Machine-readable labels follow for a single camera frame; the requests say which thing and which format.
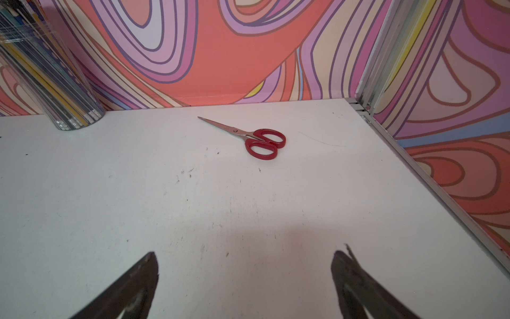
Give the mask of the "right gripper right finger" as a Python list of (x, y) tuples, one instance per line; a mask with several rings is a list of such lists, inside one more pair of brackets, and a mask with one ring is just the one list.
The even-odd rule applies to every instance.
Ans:
[(350, 246), (334, 253), (331, 275), (344, 318), (418, 318), (361, 267)]

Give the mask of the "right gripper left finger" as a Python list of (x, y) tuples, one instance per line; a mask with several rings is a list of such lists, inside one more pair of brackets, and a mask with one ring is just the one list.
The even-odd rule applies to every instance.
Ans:
[(147, 318), (158, 280), (158, 259), (148, 252), (73, 318)]

